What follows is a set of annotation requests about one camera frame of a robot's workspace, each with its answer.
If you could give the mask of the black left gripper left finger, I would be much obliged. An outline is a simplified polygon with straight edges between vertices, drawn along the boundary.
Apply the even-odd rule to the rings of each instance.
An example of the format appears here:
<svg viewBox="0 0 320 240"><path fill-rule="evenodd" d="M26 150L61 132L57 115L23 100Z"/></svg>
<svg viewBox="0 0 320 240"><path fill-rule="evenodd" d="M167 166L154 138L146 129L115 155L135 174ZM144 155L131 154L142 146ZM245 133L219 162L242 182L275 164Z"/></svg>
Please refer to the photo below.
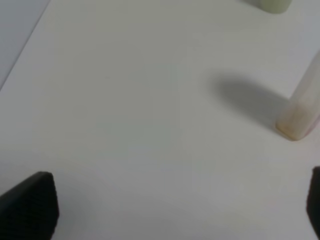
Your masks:
<svg viewBox="0 0 320 240"><path fill-rule="evenodd" d="M50 240L59 216L54 176L39 171L0 196L0 238Z"/></svg>

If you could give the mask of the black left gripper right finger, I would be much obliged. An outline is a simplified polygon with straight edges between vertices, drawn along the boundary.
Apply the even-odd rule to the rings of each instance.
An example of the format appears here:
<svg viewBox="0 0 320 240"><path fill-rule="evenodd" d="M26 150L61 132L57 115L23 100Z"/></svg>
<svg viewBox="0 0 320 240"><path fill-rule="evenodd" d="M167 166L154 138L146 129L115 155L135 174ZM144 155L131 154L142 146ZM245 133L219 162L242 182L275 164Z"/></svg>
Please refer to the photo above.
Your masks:
<svg viewBox="0 0 320 240"><path fill-rule="evenodd" d="M311 226L320 239L320 167L312 170L309 191L306 201L306 212Z"/></svg>

